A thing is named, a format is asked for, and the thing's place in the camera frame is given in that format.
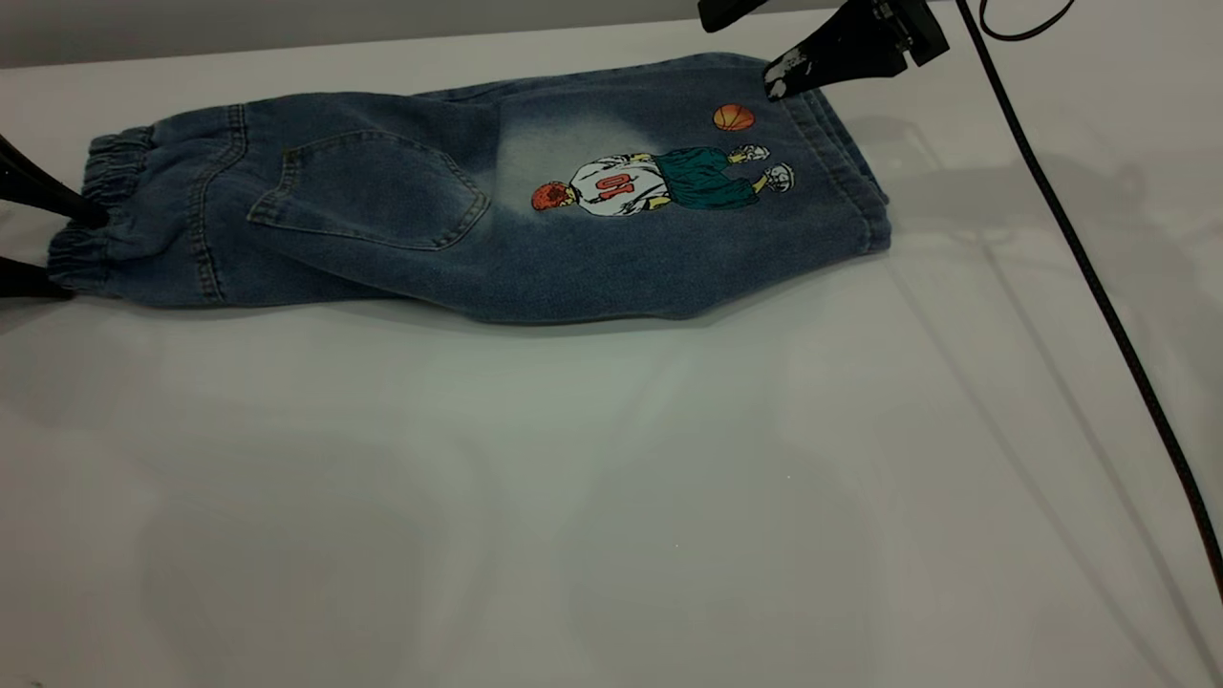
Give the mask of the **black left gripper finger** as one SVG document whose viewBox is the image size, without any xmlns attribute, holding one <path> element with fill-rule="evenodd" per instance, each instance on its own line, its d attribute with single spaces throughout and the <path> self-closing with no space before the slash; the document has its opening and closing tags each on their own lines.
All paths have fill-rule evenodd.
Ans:
<svg viewBox="0 0 1223 688">
<path fill-rule="evenodd" d="M 1 200 L 50 211 L 88 227 L 109 222 L 108 211 L 53 178 L 1 136 Z"/>
<path fill-rule="evenodd" d="M 0 260 L 1 299 L 73 299 L 75 293 L 61 288 L 48 277 L 44 266 L 31 263 Z"/>
</svg>

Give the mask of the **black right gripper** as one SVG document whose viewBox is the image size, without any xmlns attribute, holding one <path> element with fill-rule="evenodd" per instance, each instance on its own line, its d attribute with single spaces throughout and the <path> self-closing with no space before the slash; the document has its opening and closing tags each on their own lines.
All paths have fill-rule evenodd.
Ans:
<svg viewBox="0 0 1223 688">
<path fill-rule="evenodd" d="M 725 31 L 764 0 L 700 0 L 700 26 L 706 33 Z M 903 28 L 896 31 L 895 16 Z M 770 101 L 821 90 L 830 84 L 892 78 L 914 65 L 925 66 L 949 51 L 929 1 L 848 1 L 818 31 L 777 57 L 764 71 Z"/>
</svg>

